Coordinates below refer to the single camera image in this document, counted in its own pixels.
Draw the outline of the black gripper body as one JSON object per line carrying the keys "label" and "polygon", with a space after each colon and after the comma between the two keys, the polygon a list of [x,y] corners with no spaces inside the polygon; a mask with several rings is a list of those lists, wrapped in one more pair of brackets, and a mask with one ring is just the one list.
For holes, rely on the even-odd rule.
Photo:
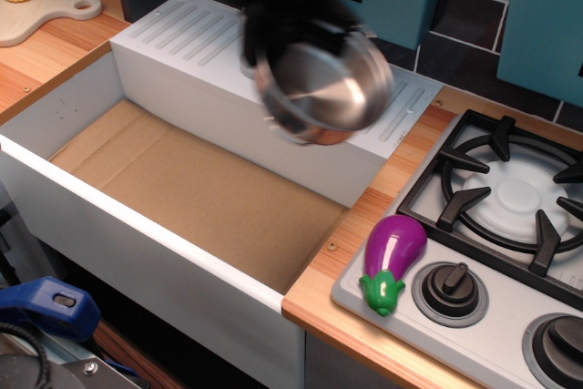
{"label": "black gripper body", "polygon": [[243,33],[245,28],[270,29],[269,50],[275,51],[291,43],[310,42],[339,53],[348,34],[363,31],[359,17],[340,0],[308,0],[296,10],[290,5],[251,0],[243,13]]}

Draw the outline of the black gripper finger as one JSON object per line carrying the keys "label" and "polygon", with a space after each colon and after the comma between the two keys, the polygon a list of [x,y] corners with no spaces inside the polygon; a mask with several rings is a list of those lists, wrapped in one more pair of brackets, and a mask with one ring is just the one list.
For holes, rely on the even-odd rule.
{"label": "black gripper finger", "polygon": [[268,28],[244,29],[242,56],[248,69],[253,70],[260,63],[269,60],[271,37],[271,30]]}

